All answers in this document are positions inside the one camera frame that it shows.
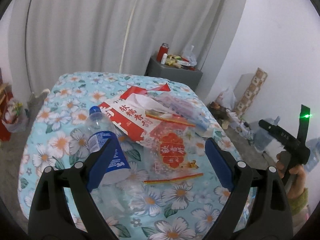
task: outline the blue foam pad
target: blue foam pad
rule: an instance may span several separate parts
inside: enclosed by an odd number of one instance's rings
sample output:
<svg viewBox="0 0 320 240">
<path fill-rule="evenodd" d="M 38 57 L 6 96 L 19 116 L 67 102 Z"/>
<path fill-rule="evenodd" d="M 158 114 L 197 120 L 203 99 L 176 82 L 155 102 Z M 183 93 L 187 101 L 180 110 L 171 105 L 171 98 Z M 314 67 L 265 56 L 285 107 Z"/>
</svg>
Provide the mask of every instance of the blue foam pad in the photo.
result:
<svg viewBox="0 0 320 240">
<path fill-rule="evenodd" d="M 232 171 L 224 158 L 221 156 L 219 150 L 209 139 L 205 142 L 205 154 L 207 155 L 215 173 L 217 174 L 221 185 L 231 192 L 234 188 Z"/>
</svg>

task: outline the gray nightstand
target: gray nightstand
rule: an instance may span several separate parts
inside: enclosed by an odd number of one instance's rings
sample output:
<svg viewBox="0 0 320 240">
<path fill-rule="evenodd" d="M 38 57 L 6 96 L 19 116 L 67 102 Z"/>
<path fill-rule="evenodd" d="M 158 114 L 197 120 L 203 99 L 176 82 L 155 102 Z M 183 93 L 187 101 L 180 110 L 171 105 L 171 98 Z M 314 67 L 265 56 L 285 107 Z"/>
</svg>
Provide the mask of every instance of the gray nightstand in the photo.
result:
<svg viewBox="0 0 320 240">
<path fill-rule="evenodd" d="M 156 57 L 151 57 L 145 76 L 166 78 L 174 82 L 183 83 L 195 91 L 202 77 L 202 72 L 198 69 L 193 71 L 170 67 L 157 62 Z"/>
</svg>

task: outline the red printed label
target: red printed label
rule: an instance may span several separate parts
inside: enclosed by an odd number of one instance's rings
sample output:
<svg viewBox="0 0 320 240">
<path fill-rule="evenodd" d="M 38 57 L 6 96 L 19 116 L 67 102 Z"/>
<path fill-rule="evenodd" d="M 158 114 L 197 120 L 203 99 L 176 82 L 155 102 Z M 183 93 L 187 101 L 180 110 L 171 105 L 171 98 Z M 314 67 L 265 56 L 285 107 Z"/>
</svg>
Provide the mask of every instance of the red printed label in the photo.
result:
<svg viewBox="0 0 320 240">
<path fill-rule="evenodd" d="M 179 164 L 183 163 L 186 154 L 183 139 L 175 133 L 163 136 L 159 144 L 159 154 L 162 156 L 162 161 L 165 164 L 174 169 L 178 168 Z"/>
</svg>

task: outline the white curtain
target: white curtain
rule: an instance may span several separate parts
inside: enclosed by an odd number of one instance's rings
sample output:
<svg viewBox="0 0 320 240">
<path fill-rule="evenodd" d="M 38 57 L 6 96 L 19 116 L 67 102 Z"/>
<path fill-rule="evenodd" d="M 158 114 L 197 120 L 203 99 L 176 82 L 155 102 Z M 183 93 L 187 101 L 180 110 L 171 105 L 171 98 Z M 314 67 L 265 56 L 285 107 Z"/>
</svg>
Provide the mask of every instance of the white curtain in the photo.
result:
<svg viewBox="0 0 320 240">
<path fill-rule="evenodd" d="M 207 48 L 221 0 L 31 0 L 26 61 L 31 90 L 51 88 L 64 73 L 144 75 L 163 42 Z"/>
</svg>

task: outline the white plastic bag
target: white plastic bag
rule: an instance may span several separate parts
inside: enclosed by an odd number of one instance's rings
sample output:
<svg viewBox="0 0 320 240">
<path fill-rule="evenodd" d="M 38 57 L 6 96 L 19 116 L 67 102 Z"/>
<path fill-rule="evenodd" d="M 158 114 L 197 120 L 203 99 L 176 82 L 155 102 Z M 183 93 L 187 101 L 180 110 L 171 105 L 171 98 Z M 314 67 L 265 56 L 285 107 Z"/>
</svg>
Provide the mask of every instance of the white plastic bag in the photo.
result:
<svg viewBox="0 0 320 240">
<path fill-rule="evenodd" d="M 218 95 L 215 102 L 229 110 L 232 110 L 236 103 L 236 97 L 233 93 L 233 90 L 230 87 L 228 87 L 226 90 L 223 90 Z"/>
<path fill-rule="evenodd" d="M 19 103 L 18 100 L 12 98 L 10 99 L 10 101 L 8 102 L 8 108 L 7 111 L 10 110 L 14 104 Z M 20 112 L 19 115 L 16 117 L 16 120 L 13 123 L 7 123 L 6 121 L 2 120 L 3 125 L 6 127 L 6 129 L 8 130 L 8 132 L 22 132 L 26 130 L 27 124 L 28 124 L 28 117 L 26 114 L 26 111 L 22 105 L 22 107 L 20 107 Z M 4 118 L 7 120 L 9 119 L 8 116 L 10 116 L 10 114 L 8 114 L 8 112 L 5 113 Z"/>
<path fill-rule="evenodd" d="M 189 60 L 191 66 L 197 65 L 196 55 L 192 53 L 192 50 L 195 46 L 187 45 L 182 51 L 182 57 Z"/>
</svg>

